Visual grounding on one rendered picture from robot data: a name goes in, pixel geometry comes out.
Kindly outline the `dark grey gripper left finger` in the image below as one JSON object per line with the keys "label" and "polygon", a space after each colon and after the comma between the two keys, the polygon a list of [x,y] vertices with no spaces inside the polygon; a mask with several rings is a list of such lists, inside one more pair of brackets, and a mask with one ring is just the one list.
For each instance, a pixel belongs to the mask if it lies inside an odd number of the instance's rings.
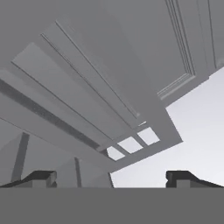
{"label": "dark grey gripper left finger", "polygon": [[0,185],[0,188],[54,188],[57,186],[56,171],[33,171],[23,179]]}

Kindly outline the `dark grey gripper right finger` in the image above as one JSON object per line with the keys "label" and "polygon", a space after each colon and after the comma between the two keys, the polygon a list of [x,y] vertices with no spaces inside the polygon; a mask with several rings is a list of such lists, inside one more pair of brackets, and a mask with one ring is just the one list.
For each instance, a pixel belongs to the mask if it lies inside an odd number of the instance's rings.
{"label": "dark grey gripper right finger", "polygon": [[222,185],[199,179],[189,171],[167,171],[165,176],[167,179],[165,186],[167,188],[222,188]]}

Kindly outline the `grey cabinet body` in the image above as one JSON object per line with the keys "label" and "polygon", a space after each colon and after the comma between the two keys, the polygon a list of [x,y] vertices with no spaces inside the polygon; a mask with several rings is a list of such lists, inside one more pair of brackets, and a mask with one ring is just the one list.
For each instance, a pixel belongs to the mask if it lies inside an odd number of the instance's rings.
{"label": "grey cabinet body", "polygon": [[[4,133],[0,122],[0,186],[11,181],[18,146],[22,133],[17,129],[14,134]],[[54,188],[81,188],[77,186],[75,156],[30,133],[24,169],[21,179],[34,171],[56,171],[57,186]],[[113,182],[108,172],[101,171],[88,162],[79,159],[82,187],[112,188]]]}

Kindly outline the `grey open cabinet door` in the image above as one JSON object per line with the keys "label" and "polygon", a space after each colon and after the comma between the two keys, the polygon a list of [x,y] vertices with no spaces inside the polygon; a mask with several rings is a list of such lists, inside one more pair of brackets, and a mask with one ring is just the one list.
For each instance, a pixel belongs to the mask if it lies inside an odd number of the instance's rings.
{"label": "grey open cabinet door", "polygon": [[182,139],[121,25],[142,0],[0,0],[0,118],[104,172]]}

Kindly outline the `grey panelled cabinet door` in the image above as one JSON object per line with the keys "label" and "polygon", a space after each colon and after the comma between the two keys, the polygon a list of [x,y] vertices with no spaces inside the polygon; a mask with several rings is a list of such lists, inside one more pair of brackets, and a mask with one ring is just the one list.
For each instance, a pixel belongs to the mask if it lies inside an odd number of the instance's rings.
{"label": "grey panelled cabinet door", "polygon": [[209,78],[198,0],[105,0],[169,105]]}

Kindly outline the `grey narrow cabinet door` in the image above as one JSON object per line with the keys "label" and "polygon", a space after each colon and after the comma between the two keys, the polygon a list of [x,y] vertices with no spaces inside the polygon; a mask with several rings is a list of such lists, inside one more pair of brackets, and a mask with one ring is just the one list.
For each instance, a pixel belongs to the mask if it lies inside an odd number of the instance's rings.
{"label": "grey narrow cabinet door", "polygon": [[224,67],[224,0],[209,0],[216,69]]}

